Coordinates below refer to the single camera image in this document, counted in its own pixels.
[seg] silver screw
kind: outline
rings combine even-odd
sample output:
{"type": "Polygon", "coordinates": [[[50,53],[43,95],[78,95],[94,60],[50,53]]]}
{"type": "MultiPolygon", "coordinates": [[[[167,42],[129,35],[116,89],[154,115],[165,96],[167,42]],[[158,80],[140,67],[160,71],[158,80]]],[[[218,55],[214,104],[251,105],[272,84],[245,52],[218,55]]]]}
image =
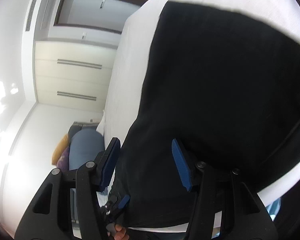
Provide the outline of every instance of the silver screw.
{"type": "Polygon", "coordinates": [[[206,163],[205,162],[198,162],[197,166],[202,169],[206,166],[206,163]]]}
{"type": "Polygon", "coordinates": [[[51,171],[51,173],[52,173],[53,175],[57,175],[57,174],[59,174],[59,172],[60,172],[60,169],[59,169],[59,168],[55,168],[55,169],[53,169],[53,170],[51,171]]]}
{"type": "Polygon", "coordinates": [[[94,166],[94,164],[95,164],[94,162],[87,162],[86,167],[87,168],[92,168],[94,166]]]}
{"type": "Polygon", "coordinates": [[[235,175],[239,175],[240,174],[240,170],[235,168],[232,170],[232,173],[235,174],[235,175]]]}

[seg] purple pillow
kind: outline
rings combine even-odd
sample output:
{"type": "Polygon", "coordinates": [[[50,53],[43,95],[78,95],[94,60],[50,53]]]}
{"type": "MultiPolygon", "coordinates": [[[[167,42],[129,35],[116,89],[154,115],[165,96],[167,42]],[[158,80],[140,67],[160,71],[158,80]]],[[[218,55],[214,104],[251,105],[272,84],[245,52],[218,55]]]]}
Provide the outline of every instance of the purple pillow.
{"type": "Polygon", "coordinates": [[[70,147],[68,146],[63,153],[61,154],[58,163],[57,168],[59,168],[62,171],[69,171],[69,152],[70,147]]]}

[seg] human hand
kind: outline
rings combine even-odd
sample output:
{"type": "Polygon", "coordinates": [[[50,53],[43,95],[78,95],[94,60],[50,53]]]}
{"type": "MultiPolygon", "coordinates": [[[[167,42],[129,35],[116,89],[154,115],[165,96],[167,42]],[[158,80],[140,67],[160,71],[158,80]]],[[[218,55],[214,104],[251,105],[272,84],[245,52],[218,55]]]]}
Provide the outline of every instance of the human hand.
{"type": "Polygon", "coordinates": [[[117,231],[117,233],[113,236],[114,240],[128,240],[129,239],[129,235],[127,235],[127,230],[120,225],[115,225],[115,230],[117,231]]]}

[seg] white mattress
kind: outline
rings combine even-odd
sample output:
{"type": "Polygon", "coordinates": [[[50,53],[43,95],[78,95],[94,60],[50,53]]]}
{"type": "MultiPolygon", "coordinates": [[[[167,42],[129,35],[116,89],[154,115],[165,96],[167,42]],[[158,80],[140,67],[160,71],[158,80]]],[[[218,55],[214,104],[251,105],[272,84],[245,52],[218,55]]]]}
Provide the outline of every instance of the white mattress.
{"type": "MultiPolygon", "coordinates": [[[[121,143],[137,117],[149,49],[159,15],[168,0],[149,0],[125,23],[112,71],[104,115],[107,146],[112,137],[121,143]]],[[[300,7],[296,0],[176,0],[237,11],[263,21],[300,43],[300,7]]],[[[279,198],[300,179],[300,163],[259,196],[264,205],[279,198]]],[[[187,224],[156,232],[185,232],[187,224]]]]}

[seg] finger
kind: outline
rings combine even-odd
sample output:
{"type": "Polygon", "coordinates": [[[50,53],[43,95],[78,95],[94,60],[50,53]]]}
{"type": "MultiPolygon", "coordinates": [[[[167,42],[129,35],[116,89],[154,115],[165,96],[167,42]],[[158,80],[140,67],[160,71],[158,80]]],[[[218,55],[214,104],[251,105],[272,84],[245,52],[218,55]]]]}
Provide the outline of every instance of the finger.
{"type": "Polygon", "coordinates": [[[129,235],[125,235],[121,240],[128,240],[130,238],[129,235]]]}
{"type": "Polygon", "coordinates": [[[122,230],[122,228],[123,228],[123,226],[120,226],[120,225],[115,225],[115,230],[117,230],[117,231],[121,231],[122,230]]]}
{"type": "Polygon", "coordinates": [[[121,231],[119,231],[115,234],[114,240],[121,240],[124,237],[124,235],[126,234],[126,231],[127,230],[125,228],[122,228],[121,231]]]}

